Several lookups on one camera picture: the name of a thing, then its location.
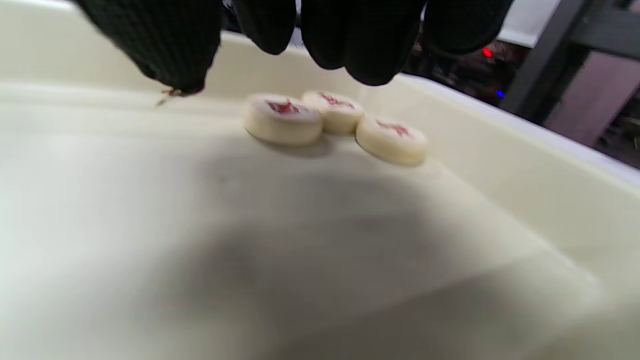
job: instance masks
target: finger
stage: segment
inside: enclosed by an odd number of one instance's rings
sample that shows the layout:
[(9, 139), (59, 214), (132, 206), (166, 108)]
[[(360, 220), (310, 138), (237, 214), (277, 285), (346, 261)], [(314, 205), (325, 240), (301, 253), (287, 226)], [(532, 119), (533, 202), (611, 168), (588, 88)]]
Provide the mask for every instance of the finger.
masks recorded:
[(429, 0), (422, 44), (451, 54), (476, 51), (498, 36), (512, 2)]
[(323, 69), (344, 66), (344, 47), (358, 0), (304, 0), (301, 11), (302, 41)]
[(425, 0), (361, 0), (346, 41), (345, 66), (359, 82), (378, 86), (400, 72), (417, 36)]
[(76, 0), (144, 75), (199, 92), (220, 44), (221, 3), (212, 0)]
[(296, 24), (295, 0), (234, 0), (233, 6), (243, 33), (261, 50), (285, 51)]

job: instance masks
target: red character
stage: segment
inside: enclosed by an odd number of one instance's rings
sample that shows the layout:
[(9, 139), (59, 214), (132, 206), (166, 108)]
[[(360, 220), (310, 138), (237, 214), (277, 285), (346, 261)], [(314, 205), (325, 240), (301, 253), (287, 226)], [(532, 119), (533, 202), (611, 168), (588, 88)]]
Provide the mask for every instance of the red character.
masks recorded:
[(402, 125), (397, 125), (397, 124), (386, 124), (384, 122), (380, 122), (379, 120), (376, 120), (376, 122), (378, 123), (378, 125), (380, 125), (380, 127), (382, 127), (383, 129), (387, 129), (387, 130), (393, 130), (396, 132), (396, 134), (398, 134), (398, 136), (400, 136), (401, 138), (404, 136), (407, 137), (412, 137), (411, 133), (409, 133), (409, 130), (402, 126)]
[(346, 107), (348, 107), (348, 108), (355, 109), (355, 107), (353, 106), (353, 104), (351, 104), (350, 102), (347, 102), (347, 101), (340, 101), (340, 100), (338, 100), (338, 99), (334, 98), (333, 96), (331, 96), (331, 95), (327, 95), (327, 94), (322, 93), (322, 92), (320, 93), (320, 96), (321, 96), (321, 97), (322, 97), (326, 102), (328, 102), (328, 103), (329, 103), (329, 105), (331, 105), (331, 106), (346, 106)]
[(295, 107), (291, 101), (287, 101), (286, 104), (278, 104), (277, 102), (267, 102), (267, 105), (279, 114), (299, 114), (300, 109)]

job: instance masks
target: white tray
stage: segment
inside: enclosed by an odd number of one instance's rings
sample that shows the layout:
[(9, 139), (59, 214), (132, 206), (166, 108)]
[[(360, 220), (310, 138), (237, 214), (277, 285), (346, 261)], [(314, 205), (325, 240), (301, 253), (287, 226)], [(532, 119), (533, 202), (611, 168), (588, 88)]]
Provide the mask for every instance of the white tray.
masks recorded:
[[(226, 36), (197, 97), (66, 2), (0, 1), (0, 359), (635, 359), (640, 180), (422, 80), (366, 88)], [(310, 88), (421, 128), (285, 151), (238, 117)]]

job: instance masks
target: round game piece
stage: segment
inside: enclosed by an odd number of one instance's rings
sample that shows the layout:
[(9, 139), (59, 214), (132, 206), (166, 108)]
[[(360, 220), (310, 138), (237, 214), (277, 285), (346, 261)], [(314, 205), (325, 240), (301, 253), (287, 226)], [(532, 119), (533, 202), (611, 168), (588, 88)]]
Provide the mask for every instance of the round game piece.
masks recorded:
[(427, 138), (419, 130), (388, 120), (366, 118), (358, 125), (356, 141), (370, 154), (402, 165), (418, 165), (427, 153)]
[(249, 96), (244, 109), (244, 128), (265, 142), (304, 146), (322, 134), (319, 111), (301, 101), (276, 94)]
[(362, 106), (339, 94), (308, 91), (302, 96), (302, 101), (320, 111), (323, 128), (327, 133), (351, 134), (364, 117)]

